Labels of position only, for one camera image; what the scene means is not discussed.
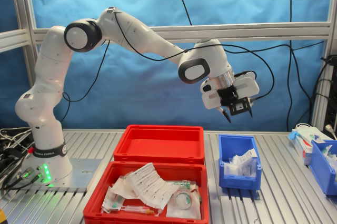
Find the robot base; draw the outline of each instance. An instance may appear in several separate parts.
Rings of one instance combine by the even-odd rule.
[[[27,187],[27,189],[86,192],[92,183],[95,172],[98,170],[101,161],[101,159],[70,158],[73,169],[69,175],[60,180],[52,181],[49,185],[42,186],[40,184],[32,184],[31,187]],[[23,182],[18,183],[17,186],[26,183],[27,180],[23,180]]]

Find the syringe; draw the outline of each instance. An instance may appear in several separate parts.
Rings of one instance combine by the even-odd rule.
[[[121,210],[126,212],[139,212],[145,213],[147,215],[154,215],[154,211],[150,210],[149,207],[141,207],[141,206],[122,206]]]

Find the clear plastic bag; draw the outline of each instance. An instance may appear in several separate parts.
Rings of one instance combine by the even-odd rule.
[[[167,203],[166,217],[200,220],[200,202],[196,191],[180,187]]]

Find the aluminum frame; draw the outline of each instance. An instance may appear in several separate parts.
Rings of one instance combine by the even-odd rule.
[[[38,45],[48,29],[36,28],[32,0],[14,0],[19,30],[0,33],[0,52],[22,47],[24,50],[29,83],[35,81],[34,67]],[[327,22],[260,23],[152,27],[160,36],[172,43],[195,43],[202,38],[214,37],[222,42],[259,40],[310,40],[325,39],[323,57],[337,53],[335,34],[337,0],[330,0]],[[332,67],[328,66],[322,78],[331,79]],[[330,82],[320,82],[318,92],[329,95]],[[324,127],[327,100],[317,97],[313,111],[313,125]]]

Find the blue fabric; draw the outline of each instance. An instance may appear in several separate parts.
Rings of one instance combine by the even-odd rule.
[[[0,32],[18,29],[13,0],[0,0]],[[0,128],[27,126],[14,111],[16,101],[29,89],[22,48],[0,54]]]
[[[194,25],[227,23],[288,22],[289,0],[185,0]],[[188,25],[181,0],[33,0],[39,28],[66,26],[117,6],[148,26]],[[293,0],[294,22],[326,21],[329,0]],[[230,43],[250,50],[287,41]],[[298,48],[319,41],[294,41]],[[178,44],[183,48],[193,44]],[[81,98],[90,87],[105,45],[86,54],[75,53],[64,90],[71,99]],[[302,85],[310,94],[320,69],[323,45],[297,50]],[[65,128],[125,128],[129,124],[200,125],[208,130],[285,131],[290,100],[286,87],[289,50],[285,47],[259,53],[275,75],[274,90],[255,102],[253,118],[248,113],[232,117],[232,124],[215,110],[204,108],[200,83],[187,85],[179,79],[171,62],[152,62],[117,45],[111,45],[95,86],[81,102],[72,103]],[[234,72],[254,70],[260,94],[271,87],[270,72],[251,54],[228,54]],[[294,62],[291,69],[293,110],[291,125],[307,110],[309,102],[299,89]],[[55,109],[62,118],[67,102]]]

